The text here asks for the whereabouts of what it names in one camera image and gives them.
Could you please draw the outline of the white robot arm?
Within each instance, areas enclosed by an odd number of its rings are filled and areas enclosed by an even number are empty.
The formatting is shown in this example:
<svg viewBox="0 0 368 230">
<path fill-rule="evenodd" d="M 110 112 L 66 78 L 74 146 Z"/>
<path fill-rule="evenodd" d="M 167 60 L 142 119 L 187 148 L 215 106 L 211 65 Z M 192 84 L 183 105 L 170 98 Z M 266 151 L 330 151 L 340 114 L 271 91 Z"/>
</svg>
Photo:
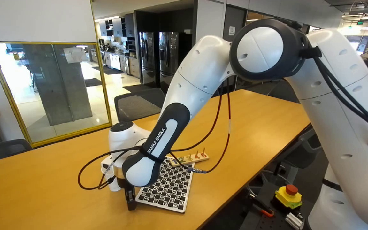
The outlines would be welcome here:
<svg viewBox="0 0 368 230">
<path fill-rule="evenodd" d="M 156 181 L 166 153 L 227 78 L 285 81 L 303 106 L 327 157 L 319 196 L 308 216 L 313 230 L 368 230 L 368 66 L 332 28 L 307 35 L 259 19 L 234 40 L 207 35 L 187 54 L 152 130 L 119 124 L 118 147 L 144 142 L 121 161 L 135 187 Z"/>
</svg>

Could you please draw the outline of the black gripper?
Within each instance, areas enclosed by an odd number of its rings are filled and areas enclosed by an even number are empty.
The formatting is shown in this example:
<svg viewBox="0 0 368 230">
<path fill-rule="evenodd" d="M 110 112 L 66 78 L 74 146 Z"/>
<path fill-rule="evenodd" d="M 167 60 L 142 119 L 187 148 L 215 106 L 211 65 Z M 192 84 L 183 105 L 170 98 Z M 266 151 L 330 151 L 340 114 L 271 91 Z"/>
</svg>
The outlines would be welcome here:
<svg viewBox="0 0 368 230">
<path fill-rule="evenodd" d="M 124 189 L 125 198 L 126 198 L 126 206 L 129 211 L 135 210 L 137 202 L 135 202 L 135 189 L 134 187 L 126 180 L 126 179 L 118 179 L 118 185 Z"/>
</svg>

